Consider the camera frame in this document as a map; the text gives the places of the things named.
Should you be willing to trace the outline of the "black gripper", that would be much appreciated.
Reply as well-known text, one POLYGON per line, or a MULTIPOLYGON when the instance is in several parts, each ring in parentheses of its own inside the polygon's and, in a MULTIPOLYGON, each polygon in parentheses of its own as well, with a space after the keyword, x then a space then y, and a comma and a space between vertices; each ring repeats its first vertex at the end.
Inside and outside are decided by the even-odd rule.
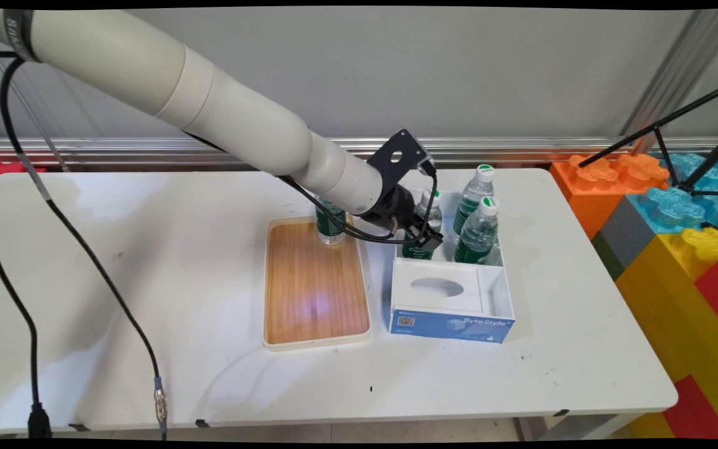
POLYGON ((444 241, 439 226, 428 225, 416 214, 411 192, 401 185, 392 187, 374 207, 361 215, 361 220, 388 232, 371 235, 372 238, 392 238, 398 230, 404 230, 409 238, 413 238, 413 247, 425 253, 433 253, 444 241))

